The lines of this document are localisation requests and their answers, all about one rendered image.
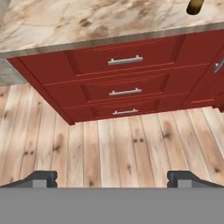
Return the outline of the medium red drawer front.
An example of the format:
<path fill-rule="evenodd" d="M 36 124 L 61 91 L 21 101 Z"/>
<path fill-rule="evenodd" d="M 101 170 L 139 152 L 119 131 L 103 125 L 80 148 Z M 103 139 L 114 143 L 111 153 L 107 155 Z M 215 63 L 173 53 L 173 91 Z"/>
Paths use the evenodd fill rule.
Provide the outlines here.
<path fill-rule="evenodd" d="M 67 81 L 45 85 L 45 89 L 62 107 L 70 108 L 88 102 L 112 100 L 139 95 L 175 95 L 190 92 L 207 64 L 182 66 L 157 71 L 127 73 L 100 79 Z M 142 93 L 109 96 L 113 90 L 119 92 L 139 88 Z"/>

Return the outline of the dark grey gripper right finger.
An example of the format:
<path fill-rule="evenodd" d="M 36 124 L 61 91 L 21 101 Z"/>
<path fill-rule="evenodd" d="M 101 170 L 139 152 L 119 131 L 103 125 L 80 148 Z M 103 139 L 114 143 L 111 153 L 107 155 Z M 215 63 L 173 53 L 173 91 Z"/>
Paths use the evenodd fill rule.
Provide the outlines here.
<path fill-rule="evenodd" d="M 168 188 L 222 188 L 222 185 L 201 179 L 194 175 L 191 171 L 168 171 L 167 179 Z"/>

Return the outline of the large red drawer front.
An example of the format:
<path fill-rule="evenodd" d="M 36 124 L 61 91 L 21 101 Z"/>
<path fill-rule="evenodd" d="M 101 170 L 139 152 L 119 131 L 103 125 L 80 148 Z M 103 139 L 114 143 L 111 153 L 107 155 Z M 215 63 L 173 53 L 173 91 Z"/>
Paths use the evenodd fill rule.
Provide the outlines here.
<path fill-rule="evenodd" d="M 224 38 L 217 31 L 200 32 L 169 38 L 155 38 L 124 44 L 82 48 L 24 56 L 21 61 L 42 84 L 71 81 L 79 75 L 121 71 L 163 65 L 208 63 L 219 51 Z M 111 59 L 136 55 L 143 61 L 109 66 Z"/>

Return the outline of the olive brown bottle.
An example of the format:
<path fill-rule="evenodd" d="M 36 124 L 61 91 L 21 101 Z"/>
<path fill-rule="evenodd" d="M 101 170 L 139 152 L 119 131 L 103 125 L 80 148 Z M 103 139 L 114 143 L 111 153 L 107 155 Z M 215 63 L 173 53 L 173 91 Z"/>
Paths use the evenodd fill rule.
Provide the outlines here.
<path fill-rule="evenodd" d="M 204 1 L 205 0 L 190 0 L 186 8 L 186 13 L 193 16 L 199 14 Z"/>

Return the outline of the red cupboard door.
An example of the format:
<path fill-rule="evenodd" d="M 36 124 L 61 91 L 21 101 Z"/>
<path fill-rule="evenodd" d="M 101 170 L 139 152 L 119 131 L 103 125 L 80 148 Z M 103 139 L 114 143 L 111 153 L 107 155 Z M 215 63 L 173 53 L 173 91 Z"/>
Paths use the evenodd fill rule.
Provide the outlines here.
<path fill-rule="evenodd" d="M 208 69 L 186 97 L 181 109 L 216 106 L 218 98 L 224 94 L 224 65 L 218 73 L 214 73 L 214 64 L 219 63 L 223 57 L 224 46 L 214 56 Z"/>

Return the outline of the small red drawer front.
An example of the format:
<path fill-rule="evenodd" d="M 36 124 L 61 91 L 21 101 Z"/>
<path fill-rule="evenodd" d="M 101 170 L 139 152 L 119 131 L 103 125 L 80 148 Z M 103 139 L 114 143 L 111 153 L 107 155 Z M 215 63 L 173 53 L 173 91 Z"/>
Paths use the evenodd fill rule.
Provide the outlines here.
<path fill-rule="evenodd" d="M 186 97 L 187 93 L 163 95 L 153 98 L 144 97 L 135 100 L 128 99 L 124 101 L 104 102 L 76 108 L 65 108 L 65 112 L 74 123 L 119 116 L 134 116 L 177 110 L 181 107 Z M 126 115 L 112 115 L 116 110 L 125 111 L 132 109 L 138 109 L 138 112 Z"/>

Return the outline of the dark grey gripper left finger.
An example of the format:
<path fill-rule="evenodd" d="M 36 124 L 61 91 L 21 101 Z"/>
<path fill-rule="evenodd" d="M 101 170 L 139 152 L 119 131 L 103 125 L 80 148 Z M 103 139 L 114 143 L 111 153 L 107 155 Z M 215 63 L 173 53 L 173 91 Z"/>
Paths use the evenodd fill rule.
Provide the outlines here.
<path fill-rule="evenodd" d="M 58 173 L 56 171 L 34 171 L 24 179 L 3 185 L 3 188 L 57 188 L 57 177 Z"/>

